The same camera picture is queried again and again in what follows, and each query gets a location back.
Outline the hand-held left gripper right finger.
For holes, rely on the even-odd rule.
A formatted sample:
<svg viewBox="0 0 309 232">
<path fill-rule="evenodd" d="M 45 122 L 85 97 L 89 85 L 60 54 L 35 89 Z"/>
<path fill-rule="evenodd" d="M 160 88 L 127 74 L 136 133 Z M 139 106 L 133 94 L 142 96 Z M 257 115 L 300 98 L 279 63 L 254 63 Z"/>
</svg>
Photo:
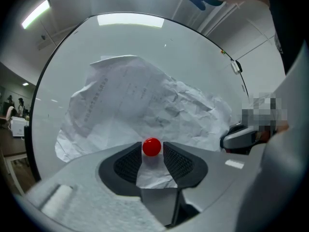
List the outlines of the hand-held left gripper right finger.
<svg viewBox="0 0 309 232">
<path fill-rule="evenodd" d="M 163 143 L 164 164 L 177 184 L 181 208 L 202 213 L 222 196 L 231 193 L 233 184 L 248 185 L 255 175 L 262 150 L 248 155 L 209 151 L 173 142 Z"/>
</svg>

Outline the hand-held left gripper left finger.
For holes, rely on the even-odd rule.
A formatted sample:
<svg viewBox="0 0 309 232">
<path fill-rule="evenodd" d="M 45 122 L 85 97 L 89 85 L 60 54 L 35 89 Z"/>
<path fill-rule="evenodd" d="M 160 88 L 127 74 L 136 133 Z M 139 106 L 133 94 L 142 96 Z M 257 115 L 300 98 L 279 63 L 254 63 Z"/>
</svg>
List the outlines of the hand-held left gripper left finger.
<svg viewBox="0 0 309 232">
<path fill-rule="evenodd" d="M 55 231 L 163 232 L 136 185 L 141 163 L 139 142 L 84 155 L 37 183 L 26 200 Z"/>
</svg>

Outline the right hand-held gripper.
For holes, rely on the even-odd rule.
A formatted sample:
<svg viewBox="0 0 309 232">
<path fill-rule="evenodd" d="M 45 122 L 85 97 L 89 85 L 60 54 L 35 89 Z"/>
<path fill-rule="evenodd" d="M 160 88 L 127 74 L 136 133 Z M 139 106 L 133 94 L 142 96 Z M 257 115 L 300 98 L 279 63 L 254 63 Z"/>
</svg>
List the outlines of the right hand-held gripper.
<svg viewBox="0 0 309 232">
<path fill-rule="evenodd" d="M 256 142 L 267 143 L 288 130 L 286 104 L 275 93 L 252 94 L 242 105 L 241 121 L 246 126 L 239 122 L 220 139 L 220 147 L 227 153 L 246 155 Z"/>
</svg>

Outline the clear plastic bag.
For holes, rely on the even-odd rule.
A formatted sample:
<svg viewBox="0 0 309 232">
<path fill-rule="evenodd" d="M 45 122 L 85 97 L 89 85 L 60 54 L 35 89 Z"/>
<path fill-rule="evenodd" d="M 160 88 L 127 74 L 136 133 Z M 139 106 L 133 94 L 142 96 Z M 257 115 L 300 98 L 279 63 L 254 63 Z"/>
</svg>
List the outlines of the clear plastic bag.
<svg viewBox="0 0 309 232">
<path fill-rule="evenodd" d="M 148 138 L 221 151 L 232 114 L 222 98 L 137 56 L 108 58 L 89 68 L 85 86 L 70 98 L 56 139 L 62 161 Z"/>
</svg>

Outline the round red magnet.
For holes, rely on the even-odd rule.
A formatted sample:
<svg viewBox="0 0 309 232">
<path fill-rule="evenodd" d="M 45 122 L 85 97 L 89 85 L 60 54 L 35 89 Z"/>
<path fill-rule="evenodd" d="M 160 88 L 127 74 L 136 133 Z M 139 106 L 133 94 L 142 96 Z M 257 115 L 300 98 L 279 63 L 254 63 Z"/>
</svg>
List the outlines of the round red magnet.
<svg viewBox="0 0 309 232">
<path fill-rule="evenodd" d="M 148 138 L 144 141 L 142 150 L 146 156 L 155 157 L 161 151 L 161 143 L 156 138 Z"/>
</svg>

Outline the black and white eraser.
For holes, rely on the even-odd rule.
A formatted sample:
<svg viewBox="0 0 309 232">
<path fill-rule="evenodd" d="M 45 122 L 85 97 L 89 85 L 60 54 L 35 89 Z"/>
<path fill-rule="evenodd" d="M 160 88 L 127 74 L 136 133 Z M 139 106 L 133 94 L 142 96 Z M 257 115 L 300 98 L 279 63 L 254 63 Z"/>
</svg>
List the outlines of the black and white eraser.
<svg viewBox="0 0 309 232">
<path fill-rule="evenodd" d="M 241 64 L 240 64 L 237 60 L 232 60 L 232 61 L 231 61 L 231 67 L 232 67 L 233 72 L 234 72 L 236 75 L 242 73 Z"/>
</svg>

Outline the white printer box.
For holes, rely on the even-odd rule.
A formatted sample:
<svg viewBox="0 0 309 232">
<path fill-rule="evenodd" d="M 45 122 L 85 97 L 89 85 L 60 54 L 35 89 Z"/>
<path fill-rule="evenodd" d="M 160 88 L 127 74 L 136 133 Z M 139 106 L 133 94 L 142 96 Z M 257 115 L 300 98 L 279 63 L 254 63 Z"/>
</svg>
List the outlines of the white printer box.
<svg viewBox="0 0 309 232">
<path fill-rule="evenodd" d="M 24 127 L 28 126 L 29 122 L 24 118 L 11 117 L 10 130 L 13 137 L 24 137 Z"/>
</svg>

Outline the dark wooden desk white legs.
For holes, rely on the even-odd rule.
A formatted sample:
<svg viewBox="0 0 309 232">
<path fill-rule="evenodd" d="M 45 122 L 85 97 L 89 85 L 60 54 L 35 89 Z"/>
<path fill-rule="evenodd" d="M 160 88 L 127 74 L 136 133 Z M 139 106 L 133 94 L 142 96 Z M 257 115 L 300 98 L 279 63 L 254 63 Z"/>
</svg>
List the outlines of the dark wooden desk white legs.
<svg viewBox="0 0 309 232">
<path fill-rule="evenodd" d="M 25 141 L 21 137 L 13 137 L 9 129 L 0 128 L 0 152 L 8 174 L 10 174 L 8 163 L 27 157 Z"/>
</svg>

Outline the person's black clothing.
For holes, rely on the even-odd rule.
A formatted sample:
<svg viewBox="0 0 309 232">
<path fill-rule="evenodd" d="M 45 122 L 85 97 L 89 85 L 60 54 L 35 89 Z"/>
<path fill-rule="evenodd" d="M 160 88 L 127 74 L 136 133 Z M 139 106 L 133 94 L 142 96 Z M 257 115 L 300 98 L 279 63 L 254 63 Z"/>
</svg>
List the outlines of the person's black clothing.
<svg viewBox="0 0 309 232">
<path fill-rule="evenodd" d="M 309 0 L 269 0 L 278 50 L 288 73 L 303 45 L 309 47 Z"/>
</svg>

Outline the long ceiling light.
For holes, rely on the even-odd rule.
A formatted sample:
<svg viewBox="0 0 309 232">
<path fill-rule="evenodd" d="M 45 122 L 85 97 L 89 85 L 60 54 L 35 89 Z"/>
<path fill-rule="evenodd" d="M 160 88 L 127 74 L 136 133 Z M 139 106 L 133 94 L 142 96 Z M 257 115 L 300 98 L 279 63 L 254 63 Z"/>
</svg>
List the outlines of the long ceiling light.
<svg viewBox="0 0 309 232">
<path fill-rule="evenodd" d="M 39 4 L 22 22 L 21 26 L 26 29 L 35 19 L 50 8 L 49 0 L 44 0 Z"/>
</svg>

